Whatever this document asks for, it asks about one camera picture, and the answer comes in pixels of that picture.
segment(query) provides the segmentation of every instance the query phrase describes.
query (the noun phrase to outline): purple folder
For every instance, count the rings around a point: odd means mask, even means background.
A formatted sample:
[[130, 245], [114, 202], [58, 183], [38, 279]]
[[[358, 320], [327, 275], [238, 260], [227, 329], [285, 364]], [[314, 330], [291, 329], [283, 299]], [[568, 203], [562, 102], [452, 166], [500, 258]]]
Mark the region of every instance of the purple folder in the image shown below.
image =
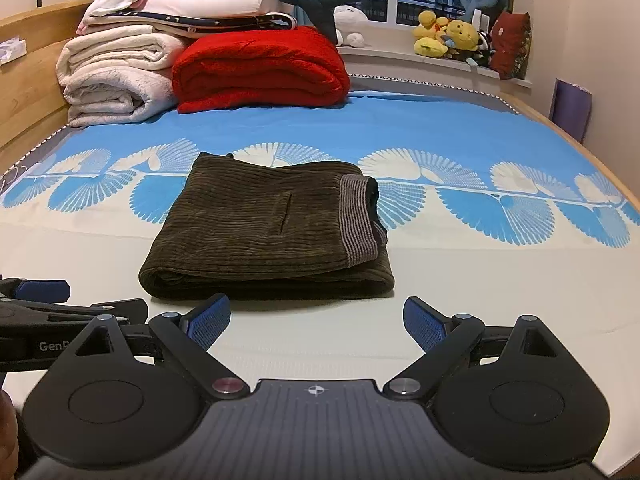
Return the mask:
[[577, 85], [556, 79], [549, 119], [582, 143], [589, 124], [592, 95]]

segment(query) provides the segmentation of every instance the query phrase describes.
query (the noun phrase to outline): red cushion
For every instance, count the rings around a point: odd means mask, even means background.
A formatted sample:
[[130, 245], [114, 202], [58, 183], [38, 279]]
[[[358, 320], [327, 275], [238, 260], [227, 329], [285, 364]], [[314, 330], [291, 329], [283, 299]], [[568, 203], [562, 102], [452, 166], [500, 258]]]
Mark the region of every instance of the red cushion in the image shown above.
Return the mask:
[[529, 13], [503, 12], [491, 30], [495, 54], [489, 66], [500, 79], [516, 77], [529, 55], [531, 18]]

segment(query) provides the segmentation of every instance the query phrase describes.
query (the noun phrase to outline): brown corduroy fabric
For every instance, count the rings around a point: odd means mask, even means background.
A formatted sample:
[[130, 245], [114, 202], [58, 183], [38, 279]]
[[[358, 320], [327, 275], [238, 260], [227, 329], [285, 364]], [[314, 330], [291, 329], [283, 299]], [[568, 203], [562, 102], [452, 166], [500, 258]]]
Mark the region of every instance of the brown corduroy fabric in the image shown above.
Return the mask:
[[346, 162], [265, 168], [201, 153], [140, 283], [166, 300], [385, 294], [394, 279], [377, 196]]

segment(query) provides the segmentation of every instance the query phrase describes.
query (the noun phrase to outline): folded red blanket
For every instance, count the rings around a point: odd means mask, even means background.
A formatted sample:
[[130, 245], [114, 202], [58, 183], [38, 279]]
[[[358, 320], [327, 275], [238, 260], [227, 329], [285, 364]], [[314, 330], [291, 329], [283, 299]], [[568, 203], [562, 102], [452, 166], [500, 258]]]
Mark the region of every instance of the folded red blanket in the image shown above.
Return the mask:
[[311, 27], [200, 38], [174, 64], [180, 113], [247, 104], [328, 106], [349, 76], [335, 46]]

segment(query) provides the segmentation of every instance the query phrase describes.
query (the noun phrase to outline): blue gripper pad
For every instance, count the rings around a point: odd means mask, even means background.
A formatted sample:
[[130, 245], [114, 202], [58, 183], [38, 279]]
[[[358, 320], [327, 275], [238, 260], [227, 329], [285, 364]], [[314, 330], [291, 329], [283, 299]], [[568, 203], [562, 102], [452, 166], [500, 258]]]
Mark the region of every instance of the blue gripper pad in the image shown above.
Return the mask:
[[64, 280], [24, 280], [14, 292], [16, 300], [39, 303], [65, 303], [70, 296], [71, 288]]
[[419, 298], [408, 298], [402, 311], [404, 329], [425, 353], [447, 336], [444, 325], [447, 318], [442, 315], [438, 318], [439, 313], [430, 310], [433, 309]]
[[211, 296], [203, 306], [191, 309], [180, 320], [181, 330], [201, 348], [208, 350], [229, 326], [231, 304], [224, 294]]

